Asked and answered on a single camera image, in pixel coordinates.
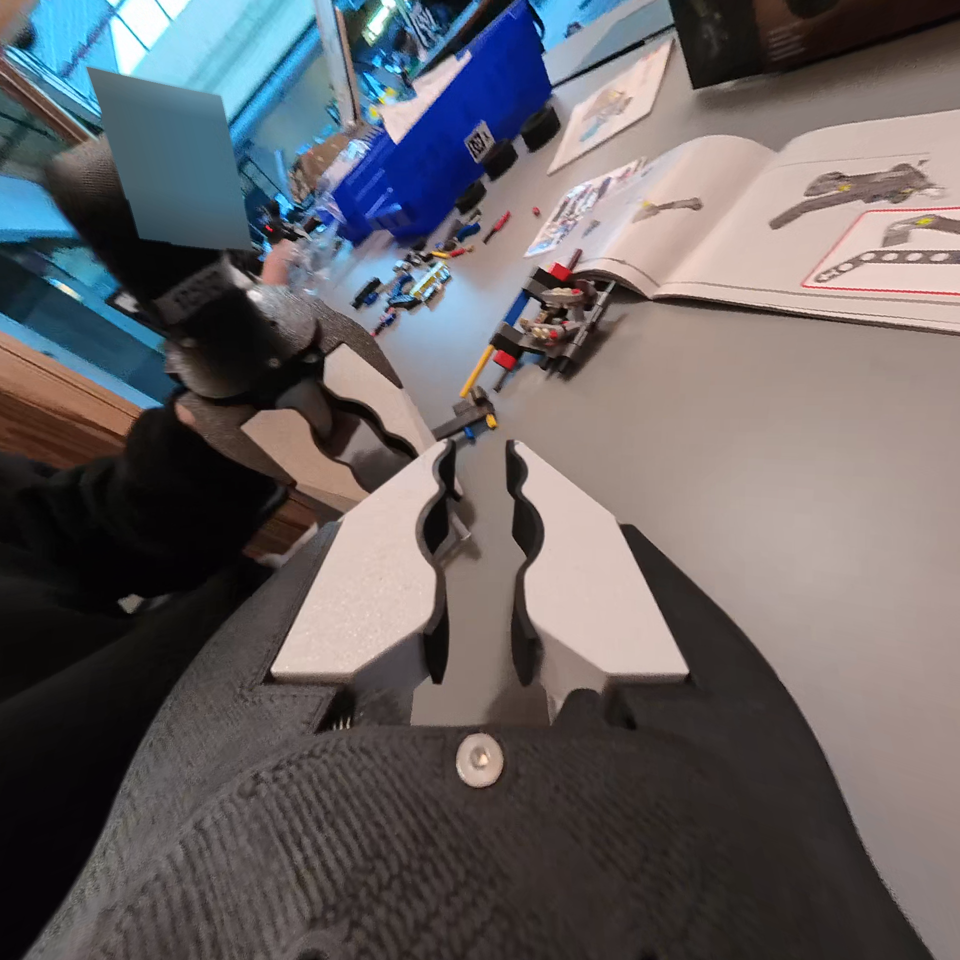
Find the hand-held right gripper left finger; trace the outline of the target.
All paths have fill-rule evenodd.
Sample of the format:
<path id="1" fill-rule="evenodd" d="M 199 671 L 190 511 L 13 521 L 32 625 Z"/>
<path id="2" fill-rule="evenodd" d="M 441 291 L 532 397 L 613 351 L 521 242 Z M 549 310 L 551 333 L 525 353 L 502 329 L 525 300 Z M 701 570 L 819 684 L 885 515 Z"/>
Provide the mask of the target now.
<path id="1" fill-rule="evenodd" d="M 453 440 L 435 442 L 351 509 L 323 547 L 269 668 L 278 697 L 319 697 L 315 724 L 410 724 L 448 667 L 446 575 L 433 552 L 460 494 Z"/>

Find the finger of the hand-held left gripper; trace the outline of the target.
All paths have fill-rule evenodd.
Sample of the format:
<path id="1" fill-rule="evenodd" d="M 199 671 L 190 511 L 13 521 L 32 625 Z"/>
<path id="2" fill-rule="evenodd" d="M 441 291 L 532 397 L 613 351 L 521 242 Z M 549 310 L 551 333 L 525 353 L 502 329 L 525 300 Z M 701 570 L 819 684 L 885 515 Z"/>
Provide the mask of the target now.
<path id="1" fill-rule="evenodd" d="M 402 386 L 378 371 L 345 343 L 324 359 L 322 384 L 333 398 L 356 408 L 385 440 L 404 443 L 414 458 L 436 438 L 413 399 Z"/>
<path id="2" fill-rule="evenodd" d="M 297 411 L 261 411 L 241 431 L 290 476 L 296 490 L 341 514 L 369 494 L 350 468 L 330 459 L 315 443 L 306 418 Z"/>

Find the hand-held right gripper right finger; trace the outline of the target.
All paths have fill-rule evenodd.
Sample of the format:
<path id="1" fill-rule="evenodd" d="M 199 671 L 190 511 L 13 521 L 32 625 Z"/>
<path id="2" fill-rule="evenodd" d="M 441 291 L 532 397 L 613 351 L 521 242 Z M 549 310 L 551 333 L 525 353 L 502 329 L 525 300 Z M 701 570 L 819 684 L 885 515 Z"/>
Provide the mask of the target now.
<path id="1" fill-rule="evenodd" d="M 690 667 L 615 515 L 528 444 L 505 447 L 515 575 L 511 658 L 555 723 L 571 694 L 678 685 Z"/>

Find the person's left forearm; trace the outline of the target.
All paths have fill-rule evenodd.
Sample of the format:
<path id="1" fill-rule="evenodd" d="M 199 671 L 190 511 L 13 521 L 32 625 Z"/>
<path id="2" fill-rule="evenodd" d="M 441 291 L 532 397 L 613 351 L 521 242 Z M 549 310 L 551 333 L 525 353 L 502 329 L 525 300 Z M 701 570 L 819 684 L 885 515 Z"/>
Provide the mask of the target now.
<path id="1" fill-rule="evenodd" d="M 153 408 L 116 455 L 14 471 L 2 488 L 2 561 L 98 601 L 189 591 L 240 558 L 285 498 L 175 407 Z"/>

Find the dark grey lego beam part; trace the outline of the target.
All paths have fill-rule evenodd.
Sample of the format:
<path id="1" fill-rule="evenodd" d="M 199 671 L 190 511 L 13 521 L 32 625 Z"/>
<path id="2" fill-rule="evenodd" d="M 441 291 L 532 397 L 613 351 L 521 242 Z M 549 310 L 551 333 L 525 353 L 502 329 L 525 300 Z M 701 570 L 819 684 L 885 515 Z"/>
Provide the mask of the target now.
<path id="1" fill-rule="evenodd" d="M 453 406 L 452 418 L 433 429 L 433 437 L 443 441 L 462 434 L 474 439 L 478 425 L 486 426 L 488 430 L 498 428 L 496 408 L 486 393 L 482 393 L 478 399 L 461 398 Z"/>

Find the pile of loose lego pieces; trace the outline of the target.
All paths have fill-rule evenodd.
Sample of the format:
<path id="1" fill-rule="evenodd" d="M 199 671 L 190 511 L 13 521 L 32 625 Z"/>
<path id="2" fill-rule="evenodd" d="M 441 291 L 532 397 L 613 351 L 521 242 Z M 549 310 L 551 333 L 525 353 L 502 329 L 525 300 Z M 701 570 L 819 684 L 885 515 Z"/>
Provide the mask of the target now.
<path id="1" fill-rule="evenodd" d="M 453 261 L 472 254 L 481 231 L 479 206 L 453 219 L 438 239 L 420 238 L 391 267 L 385 279 L 373 277 L 354 295 L 353 311 L 378 309 L 370 330 L 374 338 L 396 324 L 404 314 L 430 306 L 452 280 Z"/>

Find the partly built lego assembly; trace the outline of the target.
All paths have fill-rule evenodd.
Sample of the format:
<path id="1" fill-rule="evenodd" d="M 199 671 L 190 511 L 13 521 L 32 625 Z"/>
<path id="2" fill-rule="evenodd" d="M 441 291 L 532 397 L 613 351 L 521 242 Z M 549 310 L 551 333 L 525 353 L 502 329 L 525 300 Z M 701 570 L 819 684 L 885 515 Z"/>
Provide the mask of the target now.
<path id="1" fill-rule="evenodd" d="M 580 273 L 584 252 L 578 246 L 567 261 L 537 267 L 492 331 L 486 347 L 459 392 L 460 400 L 474 393 L 486 366 L 501 371 L 494 390 L 498 392 L 526 356 L 536 358 L 549 375 L 572 376 L 582 365 L 588 342 L 598 329 L 616 281 L 596 287 Z"/>

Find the lego sticker sheet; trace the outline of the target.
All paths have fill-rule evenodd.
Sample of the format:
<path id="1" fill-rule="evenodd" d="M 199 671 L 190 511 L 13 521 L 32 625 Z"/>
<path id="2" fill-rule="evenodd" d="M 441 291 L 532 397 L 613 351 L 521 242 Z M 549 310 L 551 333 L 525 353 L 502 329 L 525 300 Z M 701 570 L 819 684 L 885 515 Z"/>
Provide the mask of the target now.
<path id="1" fill-rule="evenodd" d="M 630 182 L 648 162 L 647 156 L 643 155 L 566 191 L 538 228 L 523 258 L 538 258 L 557 249 L 608 193 Z"/>

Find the open lego instruction booklet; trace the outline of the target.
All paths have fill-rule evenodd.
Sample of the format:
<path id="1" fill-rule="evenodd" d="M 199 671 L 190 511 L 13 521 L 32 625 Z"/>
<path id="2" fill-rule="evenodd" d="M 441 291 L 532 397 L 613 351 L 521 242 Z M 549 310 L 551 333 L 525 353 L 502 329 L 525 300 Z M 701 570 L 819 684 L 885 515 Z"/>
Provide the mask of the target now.
<path id="1" fill-rule="evenodd" d="M 580 270 L 649 300 L 959 332 L 958 110 L 830 126 L 779 151 L 711 135 L 610 191 Z"/>

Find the wooden furniture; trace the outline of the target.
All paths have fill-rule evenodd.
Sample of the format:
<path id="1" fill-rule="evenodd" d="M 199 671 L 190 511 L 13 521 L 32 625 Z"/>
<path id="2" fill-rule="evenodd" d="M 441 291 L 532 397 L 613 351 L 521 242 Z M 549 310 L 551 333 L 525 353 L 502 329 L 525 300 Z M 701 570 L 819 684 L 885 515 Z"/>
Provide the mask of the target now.
<path id="1" fill-rule="evenodd" d="M 167 405 L 204 439 L 182 397 L 160 407 Z M 151 409 L 138 410 L 132 402 L 2 334 L 3 453 L 22 453 L 37 468 L 49 470 L 112 457 L 123 450 L 135 421 Z M 321 526 L 305 495 L 281 487 L 285 500 L 243 552 L 258 547 L 297 549 Z"/>

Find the blue storage bin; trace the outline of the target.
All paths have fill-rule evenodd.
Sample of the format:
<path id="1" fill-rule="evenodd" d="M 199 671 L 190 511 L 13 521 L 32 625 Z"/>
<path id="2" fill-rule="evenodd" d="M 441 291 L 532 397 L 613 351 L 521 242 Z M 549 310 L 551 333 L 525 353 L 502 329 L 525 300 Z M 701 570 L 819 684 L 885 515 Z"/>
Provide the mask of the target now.
<path id="1" fill-rule="evenodd" d="M 454 58 L 457 73 L 395 141 L 382 131 L 333 191 L 338 233 L 351 244 L 371 233 L 431 234 L 484 169 L 481 159 L 543 108 L 551 84 L 528 2 L 513 2 Z"/>

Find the black cardboard box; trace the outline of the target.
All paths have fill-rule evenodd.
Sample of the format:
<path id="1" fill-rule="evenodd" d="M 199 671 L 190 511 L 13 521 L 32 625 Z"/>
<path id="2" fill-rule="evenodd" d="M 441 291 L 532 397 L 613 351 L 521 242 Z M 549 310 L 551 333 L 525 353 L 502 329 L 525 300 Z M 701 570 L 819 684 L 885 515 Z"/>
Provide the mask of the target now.
<path id="1" fill-rule="evenodd" d="M 696 90 L 802 66 L 936 26 L 957 1 L 671 1 Z"/>

